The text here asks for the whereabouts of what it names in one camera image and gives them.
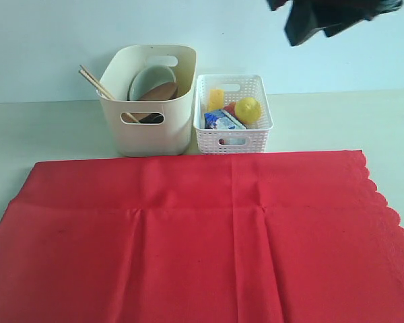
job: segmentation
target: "wooden chopstick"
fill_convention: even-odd
[[[114,96],[94,77],[85,67],[80,65],[82,69],[79,70],[79,74],[85,77],[101,94],[109,100],[115,100]],[[133,122],[140,123],[130,112],[125,113]]]

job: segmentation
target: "tabletop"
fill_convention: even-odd
[[[268,96],[266,152],[361,149],[404,227],[404,90]],[[195,134],[187,154],[199,153]],[[120,157],[97,101],[0,104],[0,219],[36,162]]]

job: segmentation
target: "plastic container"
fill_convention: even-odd
[[[245,97],[254,97],[262,107],[262,116],[247,125],[246,130],[205,129],[205,117],[210,89],[224,89],[224,105],[237,102]],[[265,88],[258,75],[200,75],[196,80],[195,116],[193,126],[196,129],[197,144],[202,153],[262,153],[273,121]],[[227,139],[242,139],[241,145],[224,145]]]
[[[176,58],[170,66],[176,76],[178,96],[156,102],[127,101],[132,80],[142,69]],[[116,98],[99,95],[108,126],[118,151],[124,156],[179,155],[191,140],[191,115],[195,86],[196,52],[183,45],[135,45],[118,51],[100,82]],[[126,112],[160,113],[160,124],[127,123]]]

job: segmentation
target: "yellow lemon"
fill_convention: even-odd
[[[242,123],[252,124],[261,117],[261,104],[254,98],[244,98],[235,105],[236,118]]]

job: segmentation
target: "white wall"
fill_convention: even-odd
[[[78,65],[101,76],[137,43],[190,44],[199,73],[257,73],[272,94],[404,87],[404,8],[296,48],[288,12],[265,0],[0,0],[0,102],[93,99]]]

